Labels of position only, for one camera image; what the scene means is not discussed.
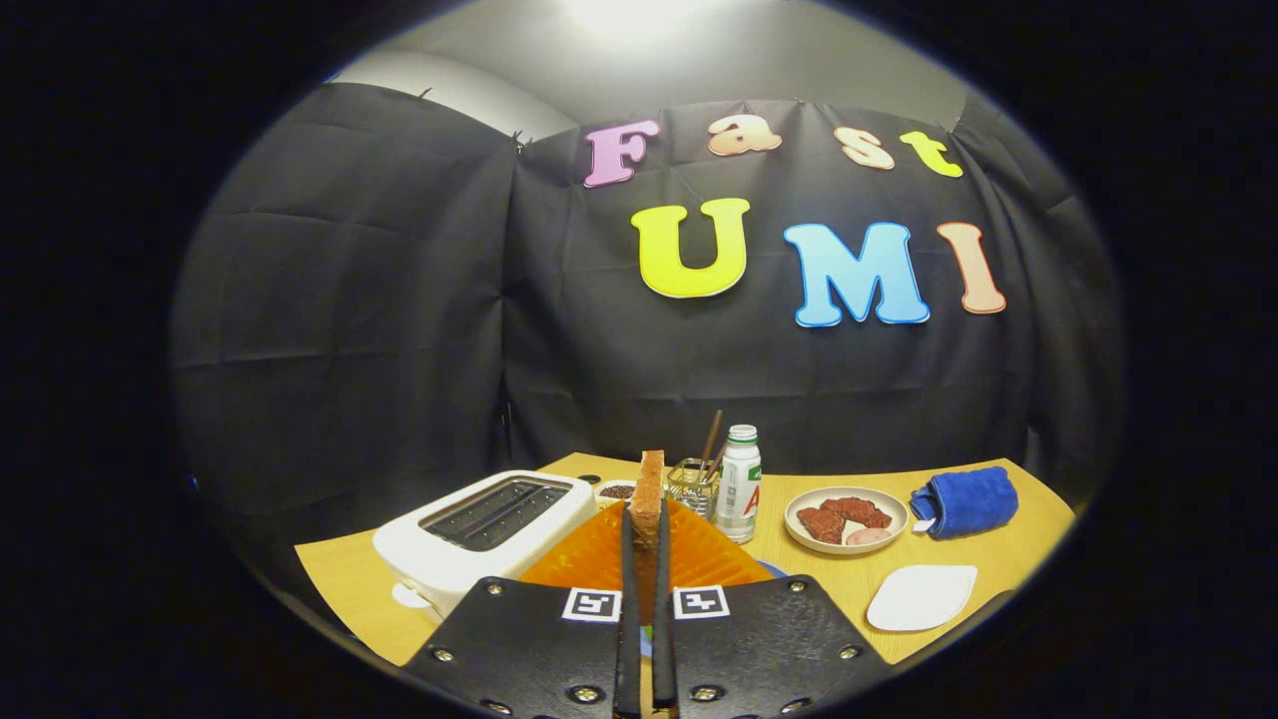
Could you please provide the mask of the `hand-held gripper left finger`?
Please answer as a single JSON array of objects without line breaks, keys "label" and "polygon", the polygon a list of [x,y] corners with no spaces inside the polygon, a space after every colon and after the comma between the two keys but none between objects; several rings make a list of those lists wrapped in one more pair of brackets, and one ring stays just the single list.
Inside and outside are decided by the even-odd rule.
[{"label": "hand-held gripper left finger", "polygon": [[635,718],[630,520],[598,511],[520,576],[484,576],[403,673],[483,718]]}]

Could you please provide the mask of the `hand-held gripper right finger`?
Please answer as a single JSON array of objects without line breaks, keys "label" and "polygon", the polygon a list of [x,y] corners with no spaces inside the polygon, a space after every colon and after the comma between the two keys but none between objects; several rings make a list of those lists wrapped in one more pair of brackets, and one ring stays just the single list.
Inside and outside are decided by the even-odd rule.
[{"label": "hand-held gripper right finger", "polygon": [[653,702],[674,718],[799,718],[895,678],[812,576],[676,586],[666,502],[653,600]]}]

